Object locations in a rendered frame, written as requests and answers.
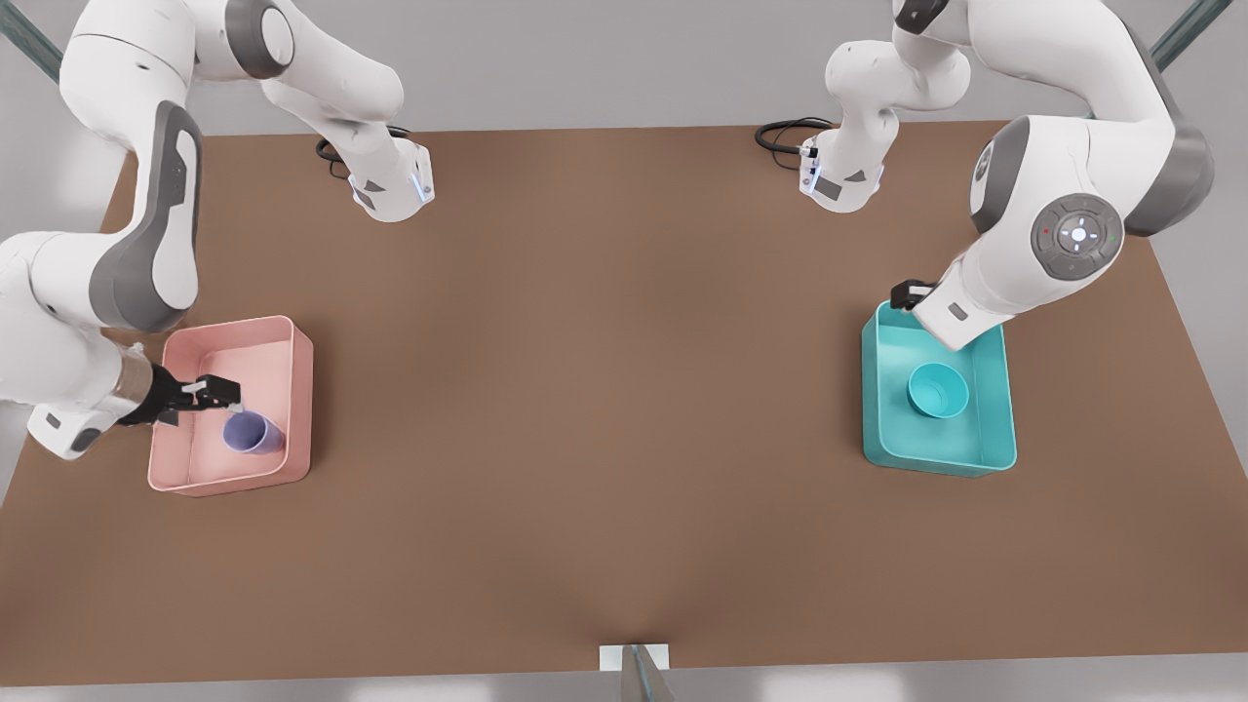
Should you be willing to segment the purple cup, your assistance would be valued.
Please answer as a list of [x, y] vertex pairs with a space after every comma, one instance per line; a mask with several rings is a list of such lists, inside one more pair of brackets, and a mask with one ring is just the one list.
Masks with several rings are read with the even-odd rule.
[[221, 430], [221, 438], [228, 448], [238, 453], [275, 453], [285, 448], [285, 432], [263, 413], [241, 410], [230, 413]]

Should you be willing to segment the pink plastic box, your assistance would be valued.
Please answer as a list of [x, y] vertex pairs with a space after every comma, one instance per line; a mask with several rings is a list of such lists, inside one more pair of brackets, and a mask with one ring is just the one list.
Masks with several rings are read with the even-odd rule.
[[311, 466], [313, 345], [286, 316], [175, 331], [162, 363], [203, 408], [154, 426], [147, 481], [203, 497], [302, 480]]

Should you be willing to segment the teal bowl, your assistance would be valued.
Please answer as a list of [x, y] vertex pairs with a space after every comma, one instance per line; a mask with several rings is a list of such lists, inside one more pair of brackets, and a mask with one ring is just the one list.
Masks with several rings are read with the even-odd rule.
[[909, 403], [930, 418], [953, 418], [970, 405], [970, 386], [953, 366], [921, 363], [909, 376]]

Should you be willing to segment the teal plastic box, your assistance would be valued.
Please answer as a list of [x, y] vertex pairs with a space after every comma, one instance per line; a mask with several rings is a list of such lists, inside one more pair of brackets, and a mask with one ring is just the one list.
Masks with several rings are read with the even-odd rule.
[[861, 334], [862, 452], [874, 465], [958, 477], [1017, 458], [1002, 329], [958, 351], [879, 304]]

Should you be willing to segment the silver frame post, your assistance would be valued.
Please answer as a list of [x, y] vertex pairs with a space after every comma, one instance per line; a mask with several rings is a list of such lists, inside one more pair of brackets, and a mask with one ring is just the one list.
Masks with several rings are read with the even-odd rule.
[[59, 82], [62, 49], [59, 49], [12, 0], [0, 0], [0, 35], [12, 42], [19, 52], [40, 67], [50, 80]]
[[675, 693], [664, 677], [669, 668], [666, 643], [599, 647], [599, 670], [619, 675], [619, 702], [675, 702]]
[[1196, 41], [1234, 0], [1193, 0], [1181, 17], [1151, 45], [1149, 57], [1158, 71], [1164, 71]]

